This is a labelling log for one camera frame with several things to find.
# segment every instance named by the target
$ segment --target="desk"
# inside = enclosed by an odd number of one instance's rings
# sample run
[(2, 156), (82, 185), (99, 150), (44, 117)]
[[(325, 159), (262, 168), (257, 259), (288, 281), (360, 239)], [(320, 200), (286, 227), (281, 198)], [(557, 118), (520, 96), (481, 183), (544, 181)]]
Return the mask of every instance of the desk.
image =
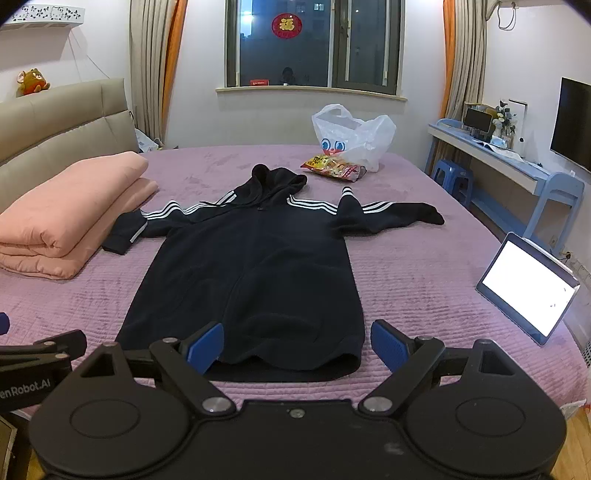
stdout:
[[(438, 140), (448, 143), (494, 168), (532, 195), (539, 197), (528, 224), (524, 225), (511, 212), (482, 190), (474, 189), (472, 203), (505, 233), (515, 232), (524, 238), (531, 239), (548, 252), (551, 252), (555, 257), (561, 253), (583, 200), (583, 181), (566, 173), (549, 173), (543, 168), (538, 168), (528, 162), (497, 155), (488, 148), (477, 144), (476, 140), (467, 131), (461, 129), (461, 123), (457, 120), (443, 118), (436, 124), (430, 124), (427, 131), (433, 136), (433, 144), (427, 159), (425, 173), (429, 174), (433, 165)], [(546, 245), (534, 236), (535, 227), (548, 200), (564, 203), (571, 207), (563, 230), (553, 246)]]

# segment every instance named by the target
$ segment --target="folded pink blanket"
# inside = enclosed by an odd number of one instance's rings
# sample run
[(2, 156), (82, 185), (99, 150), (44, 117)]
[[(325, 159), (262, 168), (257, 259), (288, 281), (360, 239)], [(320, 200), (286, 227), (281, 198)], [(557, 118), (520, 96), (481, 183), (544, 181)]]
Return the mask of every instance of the folded pink blanket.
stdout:
[(147, 168), (133, 152), (74, 163), (0, 213), (0, 254), (64, 257)]
[(61, 258), (43, 255), (4, 255), (0, 253), (0, 267), (5, 270), (27, 275), (44, 277), (52, 280), (69, 280), (75, 277), (94, 255), (105, 240), (117, 217), (121, 213), (131, 212), (144, 203), (158, 185), (154, 180), (137, 179), (126, 189), (86, 232), (77, 245)]

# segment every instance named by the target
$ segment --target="tv screen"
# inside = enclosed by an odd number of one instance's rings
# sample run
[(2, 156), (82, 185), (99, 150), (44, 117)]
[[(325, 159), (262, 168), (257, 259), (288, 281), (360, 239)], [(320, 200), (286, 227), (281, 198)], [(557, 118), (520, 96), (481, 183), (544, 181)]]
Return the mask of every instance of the tv screen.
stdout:
[(550, 149), (591, 170), (591, 85), (562, 79)]

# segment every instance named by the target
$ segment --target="hoodie sleeve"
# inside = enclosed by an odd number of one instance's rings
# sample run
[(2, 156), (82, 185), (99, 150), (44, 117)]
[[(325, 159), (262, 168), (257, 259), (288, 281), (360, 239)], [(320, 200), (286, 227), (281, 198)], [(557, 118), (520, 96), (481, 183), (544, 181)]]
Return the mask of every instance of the hoodie sleeve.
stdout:
[(375, 234), (388, 228), (400, 228), (414, 222), (443, 225), (437, 209), (426, 203), (375, 202), (361, 205), (350, 187), (343, 189), (333, 230), (343, 236)]
[(177, 228), (200, 221), (202, 219), (200, 213), (204, 209), (225, 207), (235, 199), (236, 194), (232, 191), (225, 194), (216, 203), (198, 203), (187, 209), (183, 209), (177, 202), (172, 201), (168, 202), (163, 209), (155, 212), (147, 213), (135, 210), (123, 213), (113, 224), (102, 248), (107, 252), (125, 255), (139, 237), (167, 236)]

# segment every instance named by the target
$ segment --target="black hoodie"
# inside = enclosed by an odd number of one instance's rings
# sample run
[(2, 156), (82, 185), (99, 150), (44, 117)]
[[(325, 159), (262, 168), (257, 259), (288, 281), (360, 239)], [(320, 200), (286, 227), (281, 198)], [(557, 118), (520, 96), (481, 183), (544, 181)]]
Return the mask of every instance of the black hoodie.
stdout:
[(217, 203), (121, 215), (107, 251), (167, 237), (117, 336), (123, 348), (217, 321), (225, 346), (211, 380), (325, 381), (357, 370), (365, 328), (343, 237), (444, 220), (425, 203), (361, 206), (349, 187), (338, 206), (293, 197), (306, 181), (257, 165)]

